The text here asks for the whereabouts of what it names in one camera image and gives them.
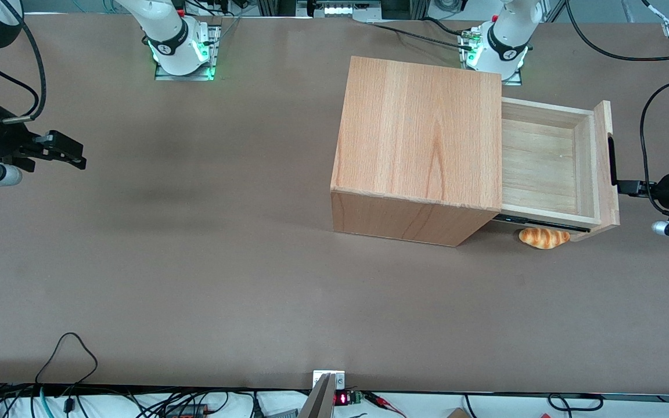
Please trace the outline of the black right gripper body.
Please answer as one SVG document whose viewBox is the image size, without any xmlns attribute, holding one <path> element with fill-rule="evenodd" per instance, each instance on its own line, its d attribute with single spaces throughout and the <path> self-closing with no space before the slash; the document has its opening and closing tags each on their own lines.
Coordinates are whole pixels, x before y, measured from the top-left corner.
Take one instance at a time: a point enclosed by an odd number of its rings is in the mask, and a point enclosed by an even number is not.
<svg viewBox="0 0 669 418">
<path fill-rule="evenodd" d="M 3 124 L 1 119 L 14 114 L 0 106 L 0 163 L 10 164 L 25 172 L 35 171 L 33 160 L 39 146 L 35 145 L 38 134 L 30 132 L 23 122 Z"/>
</svg>

